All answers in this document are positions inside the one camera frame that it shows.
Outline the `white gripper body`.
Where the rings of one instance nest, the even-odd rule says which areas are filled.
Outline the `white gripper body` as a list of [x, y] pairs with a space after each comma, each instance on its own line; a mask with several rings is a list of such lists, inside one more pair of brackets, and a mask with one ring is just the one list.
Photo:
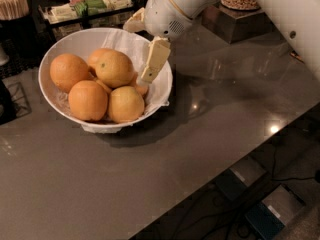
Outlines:
[[146, 31], [152, 36], [177, 39], [192, 26], [190, 19], [174, 0], [148, 0], [144, 12]]

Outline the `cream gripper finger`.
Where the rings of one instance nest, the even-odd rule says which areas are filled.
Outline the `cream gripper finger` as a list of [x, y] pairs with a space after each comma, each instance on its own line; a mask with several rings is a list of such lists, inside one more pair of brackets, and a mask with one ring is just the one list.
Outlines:
[[156, 79], [171, 53], [170, 46], [167, 38], [155, 37], [151, 41], [145, 67], [140, 75], [143, 82], [151, 84]]
[[123, 25], [123, 29], [130, 33], [136, 33], [145, 30], [144, 23], [145, 8], [142, 7], [136, 11]]

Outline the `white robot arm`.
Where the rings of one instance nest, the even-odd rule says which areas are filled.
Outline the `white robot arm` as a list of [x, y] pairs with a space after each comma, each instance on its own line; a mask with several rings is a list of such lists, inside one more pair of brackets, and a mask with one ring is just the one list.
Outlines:
[[[124, 24], [169, 41], [188, 30], [206, 7], [220, 0], [148, 0]], [[320, 0], [256, 0], [316, 79], [320, 79]]]

